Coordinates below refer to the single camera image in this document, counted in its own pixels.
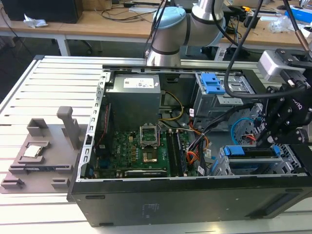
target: cpu chip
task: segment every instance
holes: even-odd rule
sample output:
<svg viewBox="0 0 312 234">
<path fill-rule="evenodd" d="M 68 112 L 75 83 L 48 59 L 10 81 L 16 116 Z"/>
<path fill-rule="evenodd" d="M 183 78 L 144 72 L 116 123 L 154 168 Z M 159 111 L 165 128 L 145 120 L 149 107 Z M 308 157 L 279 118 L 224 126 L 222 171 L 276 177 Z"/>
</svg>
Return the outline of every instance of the cpu chip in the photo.
<svg viewBox="0 0 312 234">
<path fill-rule="evenodd" d="M 154 148 L 145 148 L 142 150 L 143 162 L 157 162 L 157 149 Z"/>
</svg>

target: motherboard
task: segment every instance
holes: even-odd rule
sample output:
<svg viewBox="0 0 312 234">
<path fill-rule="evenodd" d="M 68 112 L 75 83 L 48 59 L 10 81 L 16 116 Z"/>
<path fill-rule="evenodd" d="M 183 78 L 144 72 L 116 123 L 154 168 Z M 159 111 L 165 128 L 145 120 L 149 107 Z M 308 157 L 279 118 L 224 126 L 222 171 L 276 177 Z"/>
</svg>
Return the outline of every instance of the motherboard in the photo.
<svg viewBox="0 0 312 234">
<path fill-rule="evenodd" d="M 168 135 L 166 131 L 157 134 L 158 146 L 141 146 L 140 131 L 114 132 L 112 153 L 110 156 L 101 155 L 97 150 L 95 175 L 98 178 L 122 177 L 171 177 L 170 150 L 168 149 Z M 181 149 L 185 157 L 189 146 L 189 135 L 185 131 L 178 133 Z M 144 133 L 144 141 L 155 140 L 154 133 Z"/>
</svg>

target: blue cable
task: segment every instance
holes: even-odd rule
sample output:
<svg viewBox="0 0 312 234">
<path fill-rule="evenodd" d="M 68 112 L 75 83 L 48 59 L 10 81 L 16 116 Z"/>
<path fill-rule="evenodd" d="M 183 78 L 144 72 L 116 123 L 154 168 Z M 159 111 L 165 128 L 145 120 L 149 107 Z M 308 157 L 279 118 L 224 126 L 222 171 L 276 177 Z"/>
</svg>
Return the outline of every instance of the blue cable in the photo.
<svg viewBox="0 0 312 234">
<path fill-rule="evenodd" d="M 251 122 L 254 122 L 254 120 L 251 119 L 251 118 L 240 118 L 238 121 L 236 121 L 236 122 L 232 125 L 232 127 L 231 127 L 231 138 L 232 138 L 232 141 L 234 142 L 235 145 L 238 145 L 238 142 L 237 142 L 237 141 L 235 140 L 235 138 L 234 138 L 234 129 L 235 129 L 236 125 L 237 125 L 240 121 L 243 121 L 243 120 L 249 120 L 249 121 L 251 121 Z"/>
</svg>

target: slotted aluminum platform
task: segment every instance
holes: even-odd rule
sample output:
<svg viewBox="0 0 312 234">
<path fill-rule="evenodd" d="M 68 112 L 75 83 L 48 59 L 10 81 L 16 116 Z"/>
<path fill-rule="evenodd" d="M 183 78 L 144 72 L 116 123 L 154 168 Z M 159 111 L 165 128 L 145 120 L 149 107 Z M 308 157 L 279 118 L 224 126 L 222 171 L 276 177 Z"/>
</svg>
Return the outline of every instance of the slotted aluminum platform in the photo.
<svg viewBox="0 0 312 234">
<path fill-rule="evenodd" d="M 55 113 L 59 106 L 69 105 L 74 109 L 73 118 L 78 123 L 88 124 L 103 64 L 143 65 L 144 61 L 139 58 L 46 56 L 29 65 L 0 104 L 1 181 L 25 141 L 28 134 L 26 125 L 31 118 L 43 117 L 47 124 L 61 124 Z M 184 60 L 182 65 L 226 68 L 228 63 Z M 256 63 L 237 62 L 234 67 L 253 69 L 261 77 Z M 272 85 L 263 79 L 262 81 L 265 86 Z M 0 195 L 0 233 L 312 233 L 311 198 L 274 219 L 92 228 L 79 207 L 67 202 L 66 195 Z M 213 212 L 209 207 L 203 209 Z"/>
</svg>

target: sticker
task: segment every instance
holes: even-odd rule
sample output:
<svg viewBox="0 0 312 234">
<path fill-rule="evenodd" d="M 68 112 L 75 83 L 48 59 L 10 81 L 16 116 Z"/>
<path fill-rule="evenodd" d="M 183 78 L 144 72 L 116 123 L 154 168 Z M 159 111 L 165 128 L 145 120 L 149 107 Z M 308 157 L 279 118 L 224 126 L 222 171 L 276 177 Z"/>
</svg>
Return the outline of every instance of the sticker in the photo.
<svg viewBox="0 0 312 234">
<path fill-rule="evenodd" d="M 124 88 L 142 88 L 142 89 L 153 89 L 154 79 L 153 78 L 126 78 L 123 81 Z"/>
<path fill-rule="evenodd" d="M 35 167 L 26 168 L 26 170 L 28 170 L 28 171 L 40 171 L 39 168 L 35 168 Z"/>
<path fill-rule="evenodd" d="M 206 150 L 205 157 L 211 158 L 211 150 L 210 149 Z"/>
<path fill-rule="evenodd" d="M 201 166 L 198 166 L 197 171 L 201 173 L 203 176 L 205 175 L 205 170 Z"/>
<path fill-rule="evenodd" d="M 194 117 L 194 109 L 190 108 L 190 117 Z"/>
</svg>

